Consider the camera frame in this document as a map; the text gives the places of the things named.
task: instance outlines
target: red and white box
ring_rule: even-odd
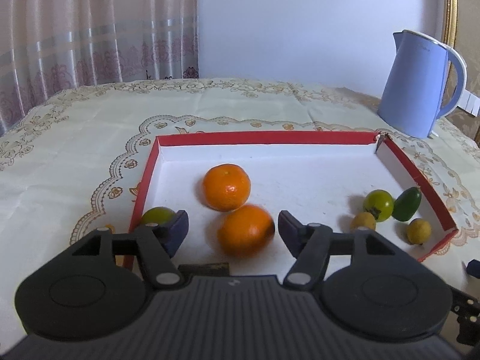
[[[226,163],[246,171],[251,181],[248,203],[265,208],[275,221],[272,242],[248,259],[222,252],[216,232],[226,213],[202,203],[203,176]],[[423,196],[412,219],[430,222],[430,239],[421,246],[410,245],[407,223],[393,218],[377,223],[377,232],[423,261],[446,245],[458,229],[426,178],[388,136],[350,131],[164,135],[156,138],[148,158],[130,230],[152,207],[185,210],[189,233],[172,259],[174,264],[228,262],[232,275],[277,275],[282,281],[294,258],[278,234],[281,210],[288,210],[304,224],[322,223],[334,232],[349,232],[369,192],[382,189],[396,198],[415,185]],[[326,277],[349,264],[350,256],[332,256]]]

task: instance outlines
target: table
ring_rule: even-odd
[[[386,131],[442,197],[458,234],[424,264],[480,297],[464,264],[480,257],[480,150],[446,119],[415,139],[379,100],[346,88],[245,79],[146,80],[63,91],[0,138],[0,353],[23,336],[21,281],[96,227],[125,232],[153,138],[210,131]],[[442,334],[455,343],[449,317]]]

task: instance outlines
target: orange fruit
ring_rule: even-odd
[[[249,257],[262,250],[274,234],[275,224],[270,214],[261,207],[246,204],[225,217],[217,239],[225,254]]]
[[[241,207],[250,195],[250,179],[238,165],[224,163],[210,169],[203,178],[207,204],[217,211]]]

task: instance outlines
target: pink curtain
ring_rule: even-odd
[[[197,0],[0,0],[0,134],[65,88],[197,78]]]

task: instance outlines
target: kettle spout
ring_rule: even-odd
[[[398,51],[398,49],[400,48],[400,45],[402,44],[403,32],[394,32],[393,38],[395,39],[395,47],[397,48],[397,51]]]

